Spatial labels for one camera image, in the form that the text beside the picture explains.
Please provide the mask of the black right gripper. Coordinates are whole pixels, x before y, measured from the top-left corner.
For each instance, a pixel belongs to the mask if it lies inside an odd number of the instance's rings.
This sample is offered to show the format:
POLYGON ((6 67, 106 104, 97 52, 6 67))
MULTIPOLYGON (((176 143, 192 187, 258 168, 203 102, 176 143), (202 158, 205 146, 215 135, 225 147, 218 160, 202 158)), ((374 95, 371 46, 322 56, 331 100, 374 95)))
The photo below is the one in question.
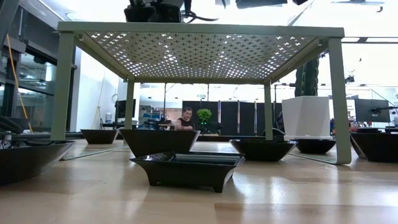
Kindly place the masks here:
MULTIPOLYGON (((292 0, 296 5, 302 5, 308 0, 292 0)), ((278 6, 287 4, 287 0, 235 0, 238 9, 247 9, 254 7, 264 7, 264 6, 278 6)))

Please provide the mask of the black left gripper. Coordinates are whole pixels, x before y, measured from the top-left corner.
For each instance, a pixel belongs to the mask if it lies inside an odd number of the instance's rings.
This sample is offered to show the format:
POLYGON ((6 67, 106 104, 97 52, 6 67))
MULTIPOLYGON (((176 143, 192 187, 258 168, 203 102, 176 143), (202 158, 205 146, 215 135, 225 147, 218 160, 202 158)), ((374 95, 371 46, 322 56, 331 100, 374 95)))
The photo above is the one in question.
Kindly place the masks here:
POLYGON ((181 22, 183 0, 130 0, 124 15, 127 22, 181 22))

